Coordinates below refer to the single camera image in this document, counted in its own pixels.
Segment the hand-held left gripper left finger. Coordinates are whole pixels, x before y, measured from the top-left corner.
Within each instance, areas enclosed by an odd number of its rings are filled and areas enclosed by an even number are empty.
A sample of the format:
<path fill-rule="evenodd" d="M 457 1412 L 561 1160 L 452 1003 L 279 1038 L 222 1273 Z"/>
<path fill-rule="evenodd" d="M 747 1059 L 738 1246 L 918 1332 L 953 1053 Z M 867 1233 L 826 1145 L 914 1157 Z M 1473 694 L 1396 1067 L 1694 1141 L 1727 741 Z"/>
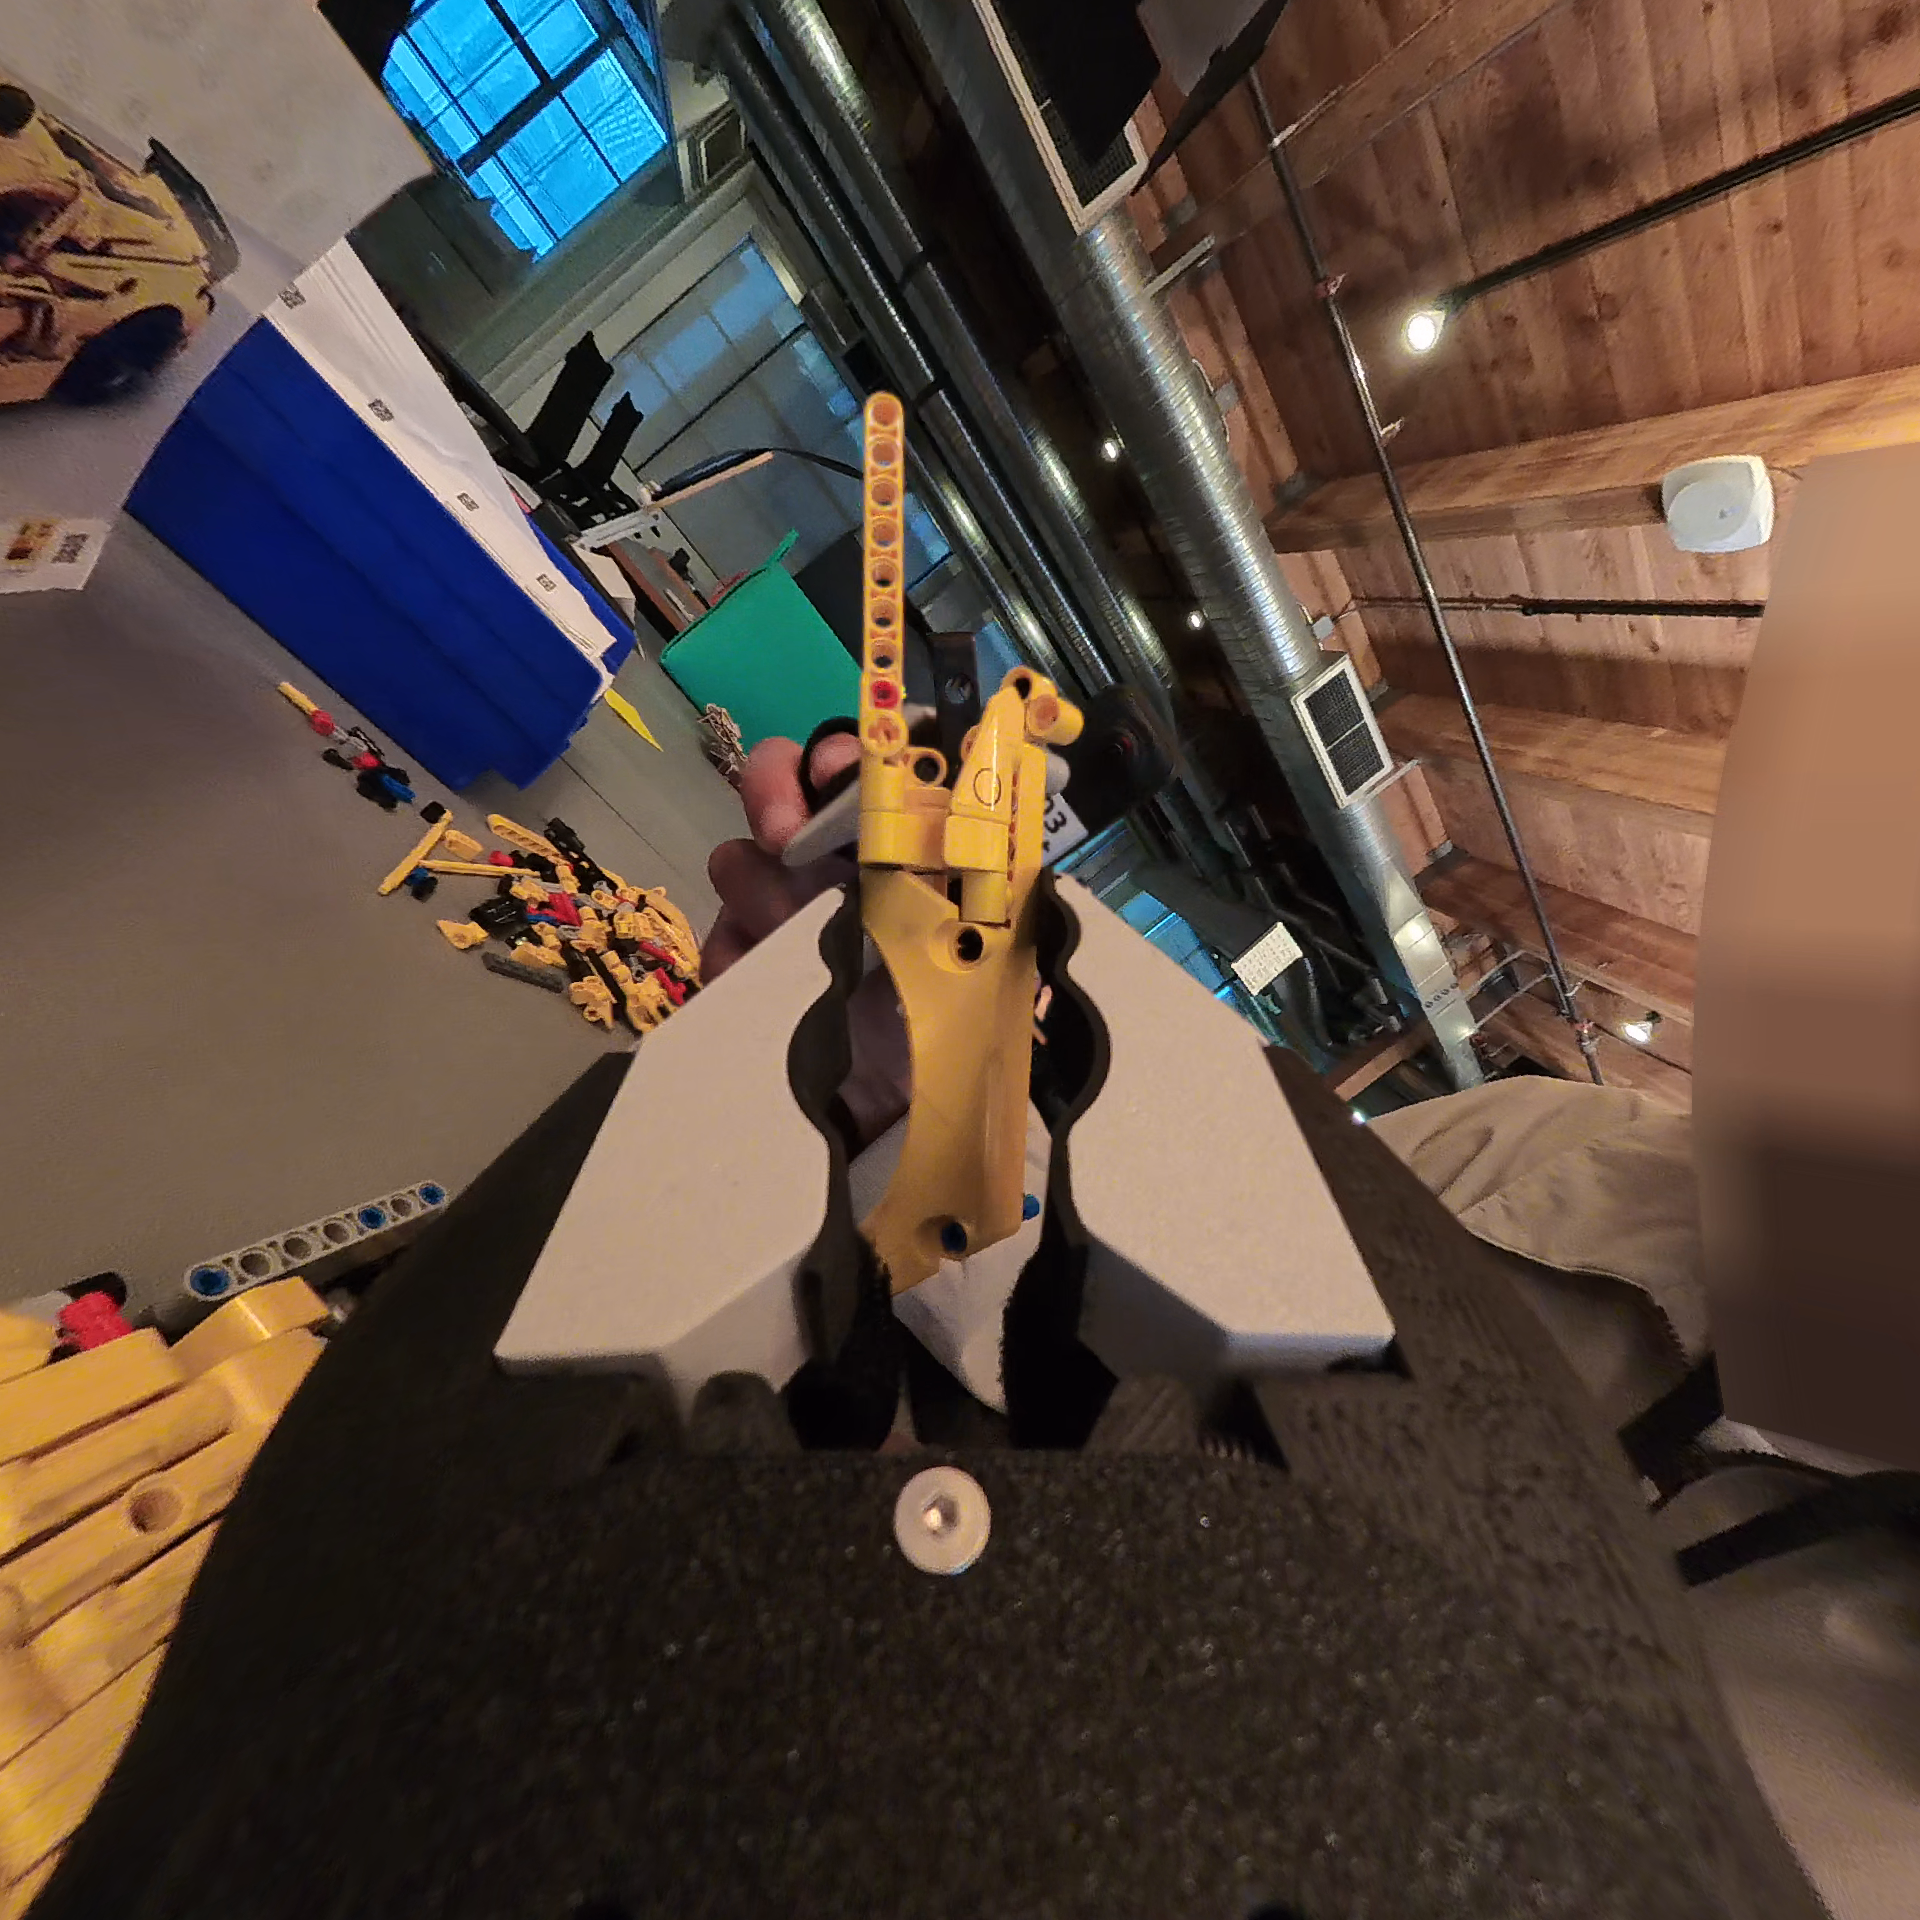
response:
<path fill-rule="evenodd" d="M 754 1375 L 807 1441 L 886 1441 L 903 1342 L 839 1121 L 863 948 L 832 886 L 636 1047 L 496 1339 L 504 1371 L 638 1375 L 683 1412 Z"/>

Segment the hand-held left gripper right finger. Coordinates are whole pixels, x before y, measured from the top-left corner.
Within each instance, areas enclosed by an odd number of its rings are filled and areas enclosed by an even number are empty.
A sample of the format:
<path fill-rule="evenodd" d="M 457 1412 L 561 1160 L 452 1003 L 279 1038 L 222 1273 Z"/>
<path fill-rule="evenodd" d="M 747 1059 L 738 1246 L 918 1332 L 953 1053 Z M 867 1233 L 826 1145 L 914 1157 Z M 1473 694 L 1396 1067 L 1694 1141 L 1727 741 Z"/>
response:
<path fill-rule="evenodd" d="M 1390 1371 L 1279 1051 L 1080 879 L 1044 878 L 1039 913 L 1048 1185 L 1002 1319 L 1012 1441 L 1086 1445 L 1127 1380 L 1209 1414 L 1267 1377 Z"/>

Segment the yellow brick beam assembly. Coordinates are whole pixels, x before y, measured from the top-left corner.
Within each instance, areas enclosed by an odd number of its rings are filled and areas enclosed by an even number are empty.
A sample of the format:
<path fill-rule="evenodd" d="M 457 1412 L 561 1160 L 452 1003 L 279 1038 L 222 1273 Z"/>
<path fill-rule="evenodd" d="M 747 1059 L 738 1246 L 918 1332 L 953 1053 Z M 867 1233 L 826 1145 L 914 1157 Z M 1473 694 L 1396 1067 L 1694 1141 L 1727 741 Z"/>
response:
<path fill-rule="evenodd" d="M 919 748 L 906 715 L 906 408 L 863 416 L 858 815 L 863 926 L 900 1005 L 911 1102 L 865 1233 L 896 1296 L 1024 1223 L 1040 959 L 1036 899 L 1051 755 L 1083 712 L 1015 668 L 962 728 Z"/>

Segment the person's right hand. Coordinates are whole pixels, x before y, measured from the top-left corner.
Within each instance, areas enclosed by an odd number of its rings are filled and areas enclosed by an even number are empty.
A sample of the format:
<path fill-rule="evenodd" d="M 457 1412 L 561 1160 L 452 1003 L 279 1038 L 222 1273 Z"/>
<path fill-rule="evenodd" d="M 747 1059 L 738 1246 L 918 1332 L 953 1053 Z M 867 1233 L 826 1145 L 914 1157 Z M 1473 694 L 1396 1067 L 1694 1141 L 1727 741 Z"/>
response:
<path fill-rule="evenodd" d="M 810 751 L 794 739 L 768 735 L 746 758 L 736 788 L 746 832 L 710 857 L 718 918 L 704 941 L 706 981 L 721 977 L 804 903 L 856 878 L 839 855 L 790 865 L 784 853 L 810 827 L 810 788 L 826 792 L 858 764 L 860 744 L 851 733 L 820 735 Z M 886 967 L 867 973 L 849 999 L 849 1032 L 852 1060 L 838 1099 L 858 1153 L 900 1121 L 911 1099 L 911 1045 Z"/>

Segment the white vent grille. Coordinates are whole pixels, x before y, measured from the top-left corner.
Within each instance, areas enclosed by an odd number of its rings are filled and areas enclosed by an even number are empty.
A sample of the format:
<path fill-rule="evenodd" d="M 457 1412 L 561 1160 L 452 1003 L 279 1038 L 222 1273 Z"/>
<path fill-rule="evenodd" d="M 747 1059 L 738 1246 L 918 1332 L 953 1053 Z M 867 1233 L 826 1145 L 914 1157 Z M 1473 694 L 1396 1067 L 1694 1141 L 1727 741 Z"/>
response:
<path fill-rule="evenodd" d="M 1350 655 L 1330 655 L 1290 702 L 1343 809 L 1370 799 L 1396 773 L 1396 758 L 1385 748 L 1375 704 Z"/>

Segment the pile of loose brick pieces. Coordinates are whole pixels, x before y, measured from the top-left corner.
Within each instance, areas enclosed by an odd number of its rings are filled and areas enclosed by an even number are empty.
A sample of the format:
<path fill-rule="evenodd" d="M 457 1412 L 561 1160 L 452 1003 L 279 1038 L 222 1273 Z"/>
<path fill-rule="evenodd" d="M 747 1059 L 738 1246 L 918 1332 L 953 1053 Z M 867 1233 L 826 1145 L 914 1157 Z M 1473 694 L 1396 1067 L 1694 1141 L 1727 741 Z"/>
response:
<path fill-rule="evenodd" d="M 540 827 L 492 811 L 482 832 L 443 805 L 375 884 L 377 899 L 436 901 L 471 881 L 436 921 L 443 944 L 495 975 L 566 999 L 602 1036 L 643 1040 L 704 992 L 704 944 L 663 886 L 625 879 L 562 819 Z"/>

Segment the teal green plastic bin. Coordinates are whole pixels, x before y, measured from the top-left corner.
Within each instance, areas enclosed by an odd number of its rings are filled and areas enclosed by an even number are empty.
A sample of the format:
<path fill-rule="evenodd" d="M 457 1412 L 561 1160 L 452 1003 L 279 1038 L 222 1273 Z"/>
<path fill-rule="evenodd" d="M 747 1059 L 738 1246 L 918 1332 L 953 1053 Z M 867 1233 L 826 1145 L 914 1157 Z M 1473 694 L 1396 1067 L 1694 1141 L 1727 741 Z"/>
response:
<path fill-rule="evenodd" d="M 738 748 L 858 712 L 860 668 L 786 565 L 798 535 L 732 587 L 662 651 L 662 669 L 700 712 L 727 712 Z"/>

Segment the cluster of small brick pins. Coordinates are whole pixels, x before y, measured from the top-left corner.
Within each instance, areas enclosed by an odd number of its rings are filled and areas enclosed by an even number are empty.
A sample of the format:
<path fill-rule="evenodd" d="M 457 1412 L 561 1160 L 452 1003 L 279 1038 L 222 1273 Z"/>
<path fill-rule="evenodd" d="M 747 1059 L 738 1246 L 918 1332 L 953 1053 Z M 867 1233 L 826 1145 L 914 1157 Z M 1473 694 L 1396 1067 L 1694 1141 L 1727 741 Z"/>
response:
<path fill-rule="evenodd" d="M 337 717 L 308 700 L 297 685 L 281 681 L 276 692 L 294 705 L 308 731 L 322 743 L 327 765 L 346 773 L 355 791 L 384 811 L 423 806 L 430 822 L 447 819 L 443 803 L 420 799 L 412 769 L 399 765 L 362 727 L 344 727 Z"/>

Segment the black high-back chair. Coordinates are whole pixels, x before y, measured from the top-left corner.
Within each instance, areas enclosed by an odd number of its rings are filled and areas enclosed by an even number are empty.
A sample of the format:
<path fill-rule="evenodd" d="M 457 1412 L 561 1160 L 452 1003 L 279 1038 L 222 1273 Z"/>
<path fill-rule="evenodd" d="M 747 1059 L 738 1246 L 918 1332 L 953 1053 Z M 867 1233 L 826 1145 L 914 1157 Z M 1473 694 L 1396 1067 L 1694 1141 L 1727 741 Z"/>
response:
<path fill-rule="evenodd" d="M 633 496 L 618 483 L 618 471 L 640 423 L 640 407 L 623 390 L 609 408 L 609 419 L 596 429 L 593 445 L 574 463 L 576 497 L 580 513 L 590 521 L 603 521 L 636 509 Z"/>
<path fill-rule="evenodd" d="M 540 486 L 562 468 L 585 431 L 593 407 L 612 380 L 612 364 L 602 353 L 593 332 L 583 334 L 562 357 L 534 421 L 521 429 L 523 460 L 519 475 Z"/>

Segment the white ceiling device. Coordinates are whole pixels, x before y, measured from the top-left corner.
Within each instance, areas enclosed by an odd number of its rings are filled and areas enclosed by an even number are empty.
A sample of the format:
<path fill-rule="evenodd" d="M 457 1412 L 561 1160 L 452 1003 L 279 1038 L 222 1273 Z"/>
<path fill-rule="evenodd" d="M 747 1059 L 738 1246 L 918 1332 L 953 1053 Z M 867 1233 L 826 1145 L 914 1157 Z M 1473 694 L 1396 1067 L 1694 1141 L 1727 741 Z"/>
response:
<path fill-rule="evenodd" d="M 1776 494 L 1758 453 L 1674 465 L 1662 478 L 1660 496 L 1667 535 L 1684 555 L 1727 557 L 1772 540 Z"/>

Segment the blue storage bin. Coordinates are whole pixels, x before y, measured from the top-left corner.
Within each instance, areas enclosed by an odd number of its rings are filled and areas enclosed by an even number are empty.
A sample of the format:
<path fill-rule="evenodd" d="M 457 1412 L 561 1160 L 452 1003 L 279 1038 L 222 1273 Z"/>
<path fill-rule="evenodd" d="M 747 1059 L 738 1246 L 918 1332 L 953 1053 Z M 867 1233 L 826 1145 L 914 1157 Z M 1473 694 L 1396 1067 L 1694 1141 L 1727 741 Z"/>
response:
<path fill-rule="evenodd" d="M 602 702 L 587 662 L 276 332 L 272 304 L 161 438 L 131 517 L 435 779 L 537 781 Z M 633 628 L 540 536 L 616 633 L 616 679 Z"/>

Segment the stack of white paper sheets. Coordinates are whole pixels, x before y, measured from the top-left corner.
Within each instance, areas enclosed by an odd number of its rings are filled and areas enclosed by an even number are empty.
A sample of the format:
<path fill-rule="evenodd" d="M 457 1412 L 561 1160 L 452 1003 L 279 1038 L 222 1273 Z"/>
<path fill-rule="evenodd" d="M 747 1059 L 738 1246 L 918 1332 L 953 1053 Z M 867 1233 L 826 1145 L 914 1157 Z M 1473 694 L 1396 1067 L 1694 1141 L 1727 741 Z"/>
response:
<path fill-rule="evenodd" d="M 587 662 L 590 700 L 600 700 L 612 681 L 616 633 L 546 550 L 511 475 L 353 245 L 339 239 L 318 255 L 279 292 L 267 320 Z"/>

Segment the large paned window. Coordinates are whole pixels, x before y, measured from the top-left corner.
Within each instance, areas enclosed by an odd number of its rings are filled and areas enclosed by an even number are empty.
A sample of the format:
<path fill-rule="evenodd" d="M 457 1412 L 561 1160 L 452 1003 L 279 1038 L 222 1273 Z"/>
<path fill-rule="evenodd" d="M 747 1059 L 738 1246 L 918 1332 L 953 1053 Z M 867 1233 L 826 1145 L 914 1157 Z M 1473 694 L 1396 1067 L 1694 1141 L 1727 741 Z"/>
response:
<path fill-rule="evenodd" d="M 534 259 L 675 140 L 654 3 L 417 3 L 379 79 L 440 167 Z"/>

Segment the instruction booklet with yellow car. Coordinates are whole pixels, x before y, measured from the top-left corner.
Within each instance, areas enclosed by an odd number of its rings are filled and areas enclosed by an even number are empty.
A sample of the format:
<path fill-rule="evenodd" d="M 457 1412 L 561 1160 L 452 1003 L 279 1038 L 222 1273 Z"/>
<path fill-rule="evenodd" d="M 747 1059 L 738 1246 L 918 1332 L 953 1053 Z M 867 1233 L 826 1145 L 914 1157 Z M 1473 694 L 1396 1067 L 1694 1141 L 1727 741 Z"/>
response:
<path fill-rule="evenodd" d="M 2 4 L 2 591 L 89 581 L 203 380 L 426 156 L 321 4 Z"/>

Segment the silver ventilation duct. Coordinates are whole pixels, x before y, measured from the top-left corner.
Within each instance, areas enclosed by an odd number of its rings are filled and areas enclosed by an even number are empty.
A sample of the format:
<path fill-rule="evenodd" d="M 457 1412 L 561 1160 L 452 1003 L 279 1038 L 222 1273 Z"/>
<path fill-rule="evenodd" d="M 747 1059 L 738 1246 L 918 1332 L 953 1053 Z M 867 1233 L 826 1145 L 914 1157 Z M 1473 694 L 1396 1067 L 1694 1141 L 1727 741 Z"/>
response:
<path fill-rule="evenodd" d="M 1290 696 L 1334 651 L 1312 635 L 1232 456 L 1227 425 L 1161 294 L 1127 209 L 1076 232 L 1048 177 L 976 4 L 911 4 L 931 30 L 936 73 L 982 156 L 1099 404 L 1135 456 L 1148 505 L 1206 611 L 1255 724 L 1304 806 L 1316 846 L 1354 904 L 1385 977 L 1418 1001 L 1459 1087 L 1481 1080 L 1465 992 L 1419 899 L 1385 795 L 1339 806 Z"/>

